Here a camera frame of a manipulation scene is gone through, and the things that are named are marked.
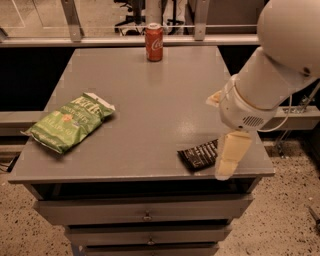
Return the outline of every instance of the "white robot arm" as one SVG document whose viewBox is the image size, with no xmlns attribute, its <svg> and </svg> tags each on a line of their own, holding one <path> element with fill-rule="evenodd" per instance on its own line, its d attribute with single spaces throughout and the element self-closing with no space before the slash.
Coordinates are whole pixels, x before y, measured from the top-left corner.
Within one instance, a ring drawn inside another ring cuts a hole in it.
<svg viewBox="0 0 320 256">
<path fill-rule="evenodd" d="M 221 92 L 221 120 L 234 132 L 219 140 L 216 177 L 229 178 L 250 146 L 248 131 L 262 128 L 277 107 L 320 77 L 320 1 L 271 0 L 258 20 L 261 47 Z"/>
</svg>

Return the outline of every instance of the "snack bag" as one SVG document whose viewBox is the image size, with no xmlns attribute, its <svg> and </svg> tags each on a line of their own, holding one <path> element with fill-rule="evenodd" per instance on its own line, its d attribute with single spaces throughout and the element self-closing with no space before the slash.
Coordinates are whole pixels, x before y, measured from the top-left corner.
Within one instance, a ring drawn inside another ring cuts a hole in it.
<svg viewBox="0 0 320 256">
<path fill-rule="evenodd" d="M 63 154 L 99 127 L 115 111 L 94 93 L 83 95 L 34 124 L 23 134 Z"/>
</svg>

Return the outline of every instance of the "speckled floor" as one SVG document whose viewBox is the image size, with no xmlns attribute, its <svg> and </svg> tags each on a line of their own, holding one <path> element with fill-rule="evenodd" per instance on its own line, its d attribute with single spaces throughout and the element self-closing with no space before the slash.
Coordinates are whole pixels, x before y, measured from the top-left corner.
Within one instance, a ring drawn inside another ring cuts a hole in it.
<svg viewBox="0 0 320 256">
<path fill-rule="evenodd" d="M 319 172 L 302 144 L 285 142 L 286 159 L 266 146 L 276 175 L 259 183 L 254 202 L 232 222 L 216 256 L 320 255 L 320 235 L 307 209 L 311 205 L 320 214 Z M 0 174 L 0 256 L 72 255 L 63 228 L 33 211 L 31 194 L 7 178 Z"/>
</svg>

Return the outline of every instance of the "coca-cola can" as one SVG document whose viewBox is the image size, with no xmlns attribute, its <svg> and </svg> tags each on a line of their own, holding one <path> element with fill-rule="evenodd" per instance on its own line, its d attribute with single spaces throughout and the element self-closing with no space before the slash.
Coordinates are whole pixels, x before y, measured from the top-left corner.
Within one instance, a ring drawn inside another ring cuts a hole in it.
<svg viewBox="0 0 320 256">
<path fill-rule="evenodd" d="M 147 59 L 149 61 L 160 61 L 163 55 L 163 29 L 158 23 L 150 23 L 146 28 L 145 41 Z"/>
</svg>

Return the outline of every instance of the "cable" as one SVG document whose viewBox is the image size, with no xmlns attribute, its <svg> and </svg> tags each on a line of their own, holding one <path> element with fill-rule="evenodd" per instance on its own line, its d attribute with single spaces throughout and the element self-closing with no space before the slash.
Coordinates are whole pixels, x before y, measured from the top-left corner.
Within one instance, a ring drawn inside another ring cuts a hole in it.
<svg viewBox="0 0 320 256">
<path fill-rule="evenodd" d="M 292 95 L 290 95 L 289 97 L 289 109 L 288 109 L 288 113 L 287 113 L 287 116 L 285 117 L 285 119 L 281 122 L 281 124 L 279 124 L 278 126 L 272 128 L 272 129 L 269 129 L 269 130 L 258 130 L 258 132 L 273 132 L 277 129 L 279 129 L 282 125 L 284 125 L 284 123 L 288 120 L 289 118 L 289 114 L 291 112 L 291 106 L 292 106 Z"/>
</svg>

